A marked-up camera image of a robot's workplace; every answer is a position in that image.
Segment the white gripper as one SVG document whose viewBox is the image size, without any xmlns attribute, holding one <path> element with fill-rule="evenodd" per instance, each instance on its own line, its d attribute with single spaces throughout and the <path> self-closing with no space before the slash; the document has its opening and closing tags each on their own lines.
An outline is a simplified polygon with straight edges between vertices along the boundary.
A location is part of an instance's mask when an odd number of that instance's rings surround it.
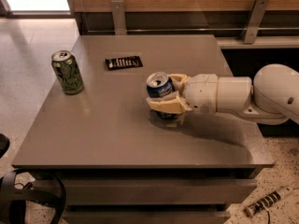
<svg viewBox="0 0 299 224">
<path fill-rule="evenodd" d="M 199 74 L 192 78 L 185 74 L 169 74 L 176 91 L 160 98 L 147 98 L 152 110 L 183 114 L 194 111 L 199 114 L 216 113 L 216 93 L 219 78 L 214 74 Z"/>
</svg>

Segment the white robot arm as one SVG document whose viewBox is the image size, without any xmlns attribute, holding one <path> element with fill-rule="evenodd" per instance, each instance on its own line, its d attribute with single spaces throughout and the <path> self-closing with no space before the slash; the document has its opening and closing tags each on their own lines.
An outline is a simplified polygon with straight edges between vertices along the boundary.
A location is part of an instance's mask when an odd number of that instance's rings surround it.
<svg viewBox="0 0 299 224">
<path fill-rule="evenodd" d="M 147 79 L 149 107 L 167 119 L 186 112 L 228 113 L 261 124 L 299 123 L 299 73 L 282 64 L 254 78 L 156 72 Z"/>
</svg>

